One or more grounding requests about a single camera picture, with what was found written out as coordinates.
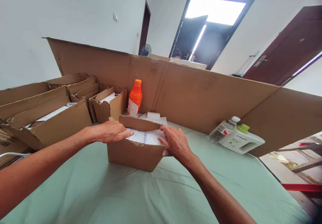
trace light switch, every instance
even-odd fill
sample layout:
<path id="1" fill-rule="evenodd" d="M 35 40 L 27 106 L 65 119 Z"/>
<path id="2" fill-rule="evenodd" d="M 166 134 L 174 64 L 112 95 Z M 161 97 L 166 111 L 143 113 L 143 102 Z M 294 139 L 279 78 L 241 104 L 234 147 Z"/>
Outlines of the light switch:
<path id="1" fill-rule="evenodd" d="M 117 22 L 117 15 L 113 13 L 113 19 Z"/>

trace green tablecloth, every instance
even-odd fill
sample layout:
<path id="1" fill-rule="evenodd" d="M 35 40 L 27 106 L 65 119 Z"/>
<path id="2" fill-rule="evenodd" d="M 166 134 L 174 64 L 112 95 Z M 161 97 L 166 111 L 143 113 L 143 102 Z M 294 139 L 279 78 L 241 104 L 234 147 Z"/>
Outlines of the green tablecloth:
<path id="1" fill-rule="evenodd" d="M 285 224 L 307 217 L 257 158 L 181 129 L 192 151 L 255 221 Z M 97 142 L 63 164 L 0 223 L 218 222 L 198 184 L 173 157 L 163 158 L 150 173 L 108 163 L 106 145 Z"/>

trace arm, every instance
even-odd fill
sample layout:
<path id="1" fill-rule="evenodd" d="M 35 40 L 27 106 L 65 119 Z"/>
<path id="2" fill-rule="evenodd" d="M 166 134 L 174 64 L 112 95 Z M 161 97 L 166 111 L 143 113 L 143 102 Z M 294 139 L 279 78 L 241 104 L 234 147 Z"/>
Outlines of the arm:
<path id="1" fill-rule="evenodd" d="M 198 156 L 193 154 L 181 129 L 162 126 L 160 130 L 165 132 L 167 139 L 159 140 L 199 184 L 219 223 L 256 224 L 236 199 L 213 177 Z"/>
<path id="2" fill-rule="evenodd" d="M 85 146 L 115 142 L 133 131 L 117 121 L 86 127 L 73 136 L 48 146 L 0 171 L 0 220 Z"/>

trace forearm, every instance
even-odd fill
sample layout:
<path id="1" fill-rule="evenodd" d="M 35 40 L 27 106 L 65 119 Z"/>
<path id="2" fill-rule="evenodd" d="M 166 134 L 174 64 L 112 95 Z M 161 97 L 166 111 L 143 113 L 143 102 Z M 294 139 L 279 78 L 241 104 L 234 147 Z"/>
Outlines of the forearm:
<path id="1" fill-rule="evenodd" d="M 64 162 L 90 143 L 84 128 L 0 171 L 0 220 L 31 194 Z"/>
<path id="2" fill-rule="evenodd" d="M 213 177 L 196 155 L 193 155 L 183 165 L 199 184 L 219 223 L 256 223 L 236 199 Z"/>

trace white plastic jug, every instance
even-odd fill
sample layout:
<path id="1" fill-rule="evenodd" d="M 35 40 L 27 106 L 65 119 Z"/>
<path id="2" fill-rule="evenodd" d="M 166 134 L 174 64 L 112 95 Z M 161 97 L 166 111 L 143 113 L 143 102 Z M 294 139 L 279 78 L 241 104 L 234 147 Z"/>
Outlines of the white plastic jug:
<path id="1" fill-rule="evenodd" d="M 239 125 L 237 129 L 219 143 L 241 155 L 265 143 L 265 140 L 248 132 L 248 130 L 249 127 L 246 124 Z"/>

